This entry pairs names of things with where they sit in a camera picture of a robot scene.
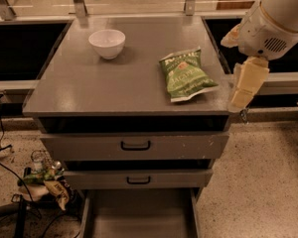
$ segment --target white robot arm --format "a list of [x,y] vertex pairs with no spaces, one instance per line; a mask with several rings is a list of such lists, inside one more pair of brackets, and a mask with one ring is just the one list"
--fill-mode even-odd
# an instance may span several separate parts
[[242,19],[238,49],[249,57],[276,60],[298,43],[298,0],[256,1]]
[[243,64],[235,65],[228,102],[228,111],[239,112],[268,76],[268,61],[283,57],[298,43],[298,0],[256,1],[228,38],[223,38],[224,43],[226,47],[238,46],[248,56]]

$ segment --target green snack bag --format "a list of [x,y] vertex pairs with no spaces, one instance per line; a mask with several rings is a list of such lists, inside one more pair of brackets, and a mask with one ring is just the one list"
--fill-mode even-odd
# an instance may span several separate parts
[[75,200],[76,193],[64,177],[59,177],[57,180],[45,180],[44,185],[49,193],[56,198],[61,210],[66,210],[68,202]]
[[169,54],[159,64],[166,76],[171,102],[189,100],[217,89],[218,84],[201,70],[200,48]]

